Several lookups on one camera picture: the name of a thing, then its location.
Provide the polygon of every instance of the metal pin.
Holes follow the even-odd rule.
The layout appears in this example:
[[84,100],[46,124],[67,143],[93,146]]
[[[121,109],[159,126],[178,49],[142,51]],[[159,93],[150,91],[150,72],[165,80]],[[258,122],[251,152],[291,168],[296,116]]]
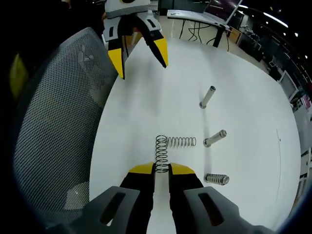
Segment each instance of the metal pin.
[[210,147],[213,143],[216,143],[217,141],[226,137],[226,134],[227,133],[225,130],[221,130],[220,132],[214,134],[212,137],[204,139],[204,146]]
[[199,106],[200,106],[201,109],[205,109],[206,108],[208,101],[210,100],[210,98],[213,96],[214,93],[215,93],[215,87],[214,86],[210,86],[210,89],[206,93],[204,99],[199,103]]
[[227,175],[219,175],[219,174],[210,174],[207,173],[204,176],[204,180],[208,183],[213,183],[213,184],[219,184],[219,185],[226,185],[230,181],[230,177]]

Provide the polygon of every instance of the white table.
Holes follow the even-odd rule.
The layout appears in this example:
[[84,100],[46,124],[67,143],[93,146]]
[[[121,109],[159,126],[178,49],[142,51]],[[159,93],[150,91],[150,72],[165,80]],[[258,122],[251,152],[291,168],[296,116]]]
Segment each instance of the white table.
[[[196,137],[194,148],[168,149],[169,161],[192,168],[248,222],[277,229],[300,174],[298,131],[283,89],[253,64],[211,46],[168,39],[168,56],[164,69],[141,39],[126,61],[126,80],[117,78],[97,130],[90,200],[120,185],[133,166],[154,161],[157,135]],[[202,110],[211,85],[216,92]],[[203,139],[221,129],[227,137],[205,148]],[[226,174],[230,182],[205,183],[205,173]],[[174,230],[166,180],[156,177],[150,223],[159,229],[148,233]]]
[[217,28],[217,33],[216,33],[214,43],[213,43],[214,47],[219,46],[223,32],[225,30],[230,31],[230,27],[228,25],[215,20],[205,15],[204,13],[193,12],[193,11],[182,11],[182,10],[168,10],[167,17],[169,19],[183,20],[180,38],[183,33],[183,28],[184,28],[184,24],[186,20],[215,26]]

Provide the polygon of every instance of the ceiling light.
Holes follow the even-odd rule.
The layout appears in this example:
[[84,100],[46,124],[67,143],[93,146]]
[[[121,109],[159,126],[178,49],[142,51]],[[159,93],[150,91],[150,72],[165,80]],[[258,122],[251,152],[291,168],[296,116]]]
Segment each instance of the ceiling light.
[[278,18],[275,18],[274,16],[271,16],[271,15],[265,13],[265,12],[263,12],[263,14],[264,14],[265,16],[270,17],[271,19],[273,19],[273,20],[279,22],[280,24],[282,24],[282,25],[285,26],[286,28],[288,28],[288,25],[285,24],[283,21],[280,21]]

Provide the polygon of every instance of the compression spring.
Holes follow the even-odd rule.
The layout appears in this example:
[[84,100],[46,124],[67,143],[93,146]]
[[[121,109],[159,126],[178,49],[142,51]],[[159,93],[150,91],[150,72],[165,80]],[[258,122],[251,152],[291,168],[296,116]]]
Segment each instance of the compression spring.
[[168,137],[168,147],[189,147],[196,146],[195,137]]
[[229,183],[230,178],[227,175],[219,175],[219,174],[206,174],[204,176],[204,180],[209,183],[225,185]]
[[156,166],[155,171],[158,173],[168,172],[168,145],[167,137],[164,135],[156,136]]

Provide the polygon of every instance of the mesh chair back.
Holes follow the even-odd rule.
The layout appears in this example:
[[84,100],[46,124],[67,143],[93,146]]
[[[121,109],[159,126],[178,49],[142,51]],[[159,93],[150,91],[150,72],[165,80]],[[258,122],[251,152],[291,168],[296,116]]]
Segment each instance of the mesh chair back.
[[29,84],[29,101],[21,100],[13,170],[47,227],[76,219],[89,202],[93,144],[116,77],[104,45],[86,28],[59,46]]

